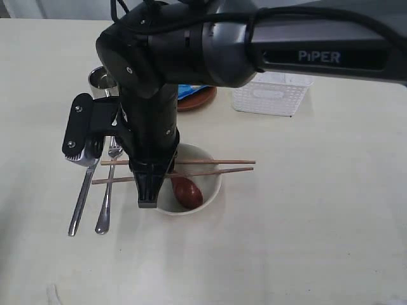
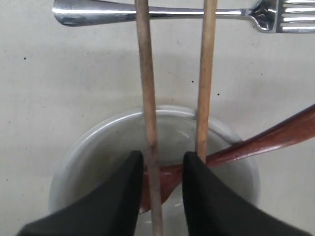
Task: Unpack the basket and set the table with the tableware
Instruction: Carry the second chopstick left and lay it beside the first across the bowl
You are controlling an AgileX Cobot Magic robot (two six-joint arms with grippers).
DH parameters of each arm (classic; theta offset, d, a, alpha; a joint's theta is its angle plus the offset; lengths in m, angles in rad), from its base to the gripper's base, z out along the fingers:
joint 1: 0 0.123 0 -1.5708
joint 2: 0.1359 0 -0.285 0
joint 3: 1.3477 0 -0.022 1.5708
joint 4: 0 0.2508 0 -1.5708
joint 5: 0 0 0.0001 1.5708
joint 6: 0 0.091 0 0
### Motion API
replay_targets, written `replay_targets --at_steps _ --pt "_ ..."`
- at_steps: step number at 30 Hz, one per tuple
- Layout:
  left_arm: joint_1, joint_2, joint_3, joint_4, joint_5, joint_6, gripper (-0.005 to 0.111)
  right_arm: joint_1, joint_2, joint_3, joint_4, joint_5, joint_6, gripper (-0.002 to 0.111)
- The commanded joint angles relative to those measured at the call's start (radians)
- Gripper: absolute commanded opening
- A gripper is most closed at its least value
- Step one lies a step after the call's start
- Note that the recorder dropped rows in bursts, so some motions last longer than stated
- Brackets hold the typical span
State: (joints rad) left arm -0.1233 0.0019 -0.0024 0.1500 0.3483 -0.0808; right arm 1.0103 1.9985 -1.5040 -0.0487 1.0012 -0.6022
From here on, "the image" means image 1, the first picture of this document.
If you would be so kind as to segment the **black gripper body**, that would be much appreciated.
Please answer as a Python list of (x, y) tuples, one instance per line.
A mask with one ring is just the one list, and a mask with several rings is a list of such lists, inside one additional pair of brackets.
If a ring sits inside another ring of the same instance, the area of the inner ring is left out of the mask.
[(122, 114), (133, 138), (127, 152), (130, 168), (167, 173), (179, 143), (178, 86), (164, 84), (148, 98), (141, 96), (141, 89), (137, 84), (119, 82)]

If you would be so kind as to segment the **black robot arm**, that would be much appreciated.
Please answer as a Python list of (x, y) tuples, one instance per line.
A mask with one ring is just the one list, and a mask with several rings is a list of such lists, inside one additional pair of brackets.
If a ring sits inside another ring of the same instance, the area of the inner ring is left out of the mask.
[(266, 71), (405, 85), (406, 2), (144, 1), (96, 50), (119, 87), (138, 204), (155, 208), (179, 145), (179, 85), (238, 88)]

